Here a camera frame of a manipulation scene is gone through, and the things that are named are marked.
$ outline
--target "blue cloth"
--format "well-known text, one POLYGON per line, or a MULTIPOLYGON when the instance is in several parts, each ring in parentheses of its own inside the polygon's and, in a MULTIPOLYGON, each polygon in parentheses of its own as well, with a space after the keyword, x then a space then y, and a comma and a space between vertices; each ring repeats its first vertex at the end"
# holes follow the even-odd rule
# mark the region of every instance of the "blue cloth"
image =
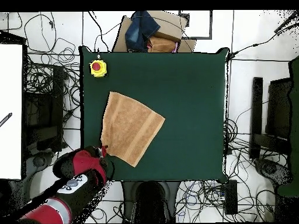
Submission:
POLYGON ((131 20, 125 38, 128 50, 147 52, 147 41, 160 28, 147 11, 136 11, 131 20))

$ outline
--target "white board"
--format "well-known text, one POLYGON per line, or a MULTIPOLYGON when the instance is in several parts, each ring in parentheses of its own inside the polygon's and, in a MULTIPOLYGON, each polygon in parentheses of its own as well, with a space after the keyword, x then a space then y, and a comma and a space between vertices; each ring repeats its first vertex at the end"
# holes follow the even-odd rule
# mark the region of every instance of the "white board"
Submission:
POLYGON ((0 179, 21 179, 22 46, 0 44, 0 179))

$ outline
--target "emergency stop button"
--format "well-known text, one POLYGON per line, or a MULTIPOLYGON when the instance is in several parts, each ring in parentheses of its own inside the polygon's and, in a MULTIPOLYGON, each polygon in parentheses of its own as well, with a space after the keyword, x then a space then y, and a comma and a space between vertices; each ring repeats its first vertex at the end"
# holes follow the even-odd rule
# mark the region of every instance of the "emergency stop button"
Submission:
POLYGON ((99 71, 100 70, 100 64, 98 62, 94 62, 92 64, 92 68, 95 70, 95 71, 99 71))
POLYGON ((106 63, 103 60, 94 60, 89 65, 94 77, 104 77, 107 74, 106 63))

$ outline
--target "cardboard box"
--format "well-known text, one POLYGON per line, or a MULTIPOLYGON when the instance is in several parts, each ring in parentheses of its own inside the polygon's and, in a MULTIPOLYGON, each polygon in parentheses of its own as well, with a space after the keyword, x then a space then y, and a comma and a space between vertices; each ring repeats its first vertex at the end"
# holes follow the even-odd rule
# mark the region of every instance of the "cardboard box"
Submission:
POLYGON ((177 53, 192 53, 196 40, 181 40, 177 53))
MULTIPOLYGON (((154 35, 155 37, 172 40, 174 42, 181 41, 182 34, 183 34, 182 30, 184 30, 187 23, 187 20, 185 18, 164 11, 160 11, 160 10, 148 10, 148 13, 152 17, 157 18, 155 19, 155 21, 160 25, 160 29, 154 35)), ((112 49, 114 53, 127 52, 125 34, 131 24, 132 21, 127 16, 124 16, 119 28, 119 34, 116 38, 116 42, 112 49)), ((195 40, 182 40, 182 42, 180 42, 180 47, 178 49, 178 52, 190 53, 191 52, 190 48, 192 50, 194 49, 195 42, 196 42, 195 40)))
POLYGON ((154 34, 155 37, 180 42, 183 36, 182 30, 185 29, 187 24, 185 18, 161 10, 148 10, 147 12, 160 26, 154 34))

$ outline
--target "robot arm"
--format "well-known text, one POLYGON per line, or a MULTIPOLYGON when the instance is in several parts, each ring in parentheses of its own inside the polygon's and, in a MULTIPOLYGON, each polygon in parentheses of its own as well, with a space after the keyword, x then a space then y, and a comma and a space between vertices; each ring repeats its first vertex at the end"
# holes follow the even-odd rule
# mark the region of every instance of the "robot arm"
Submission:
POLYGON ((72 223, 107 182, 105 156, 105 147, 90 146, 57 159, 53 173, 68 179, 66 185, 45 204, 24 215, 19 223, 72 223))

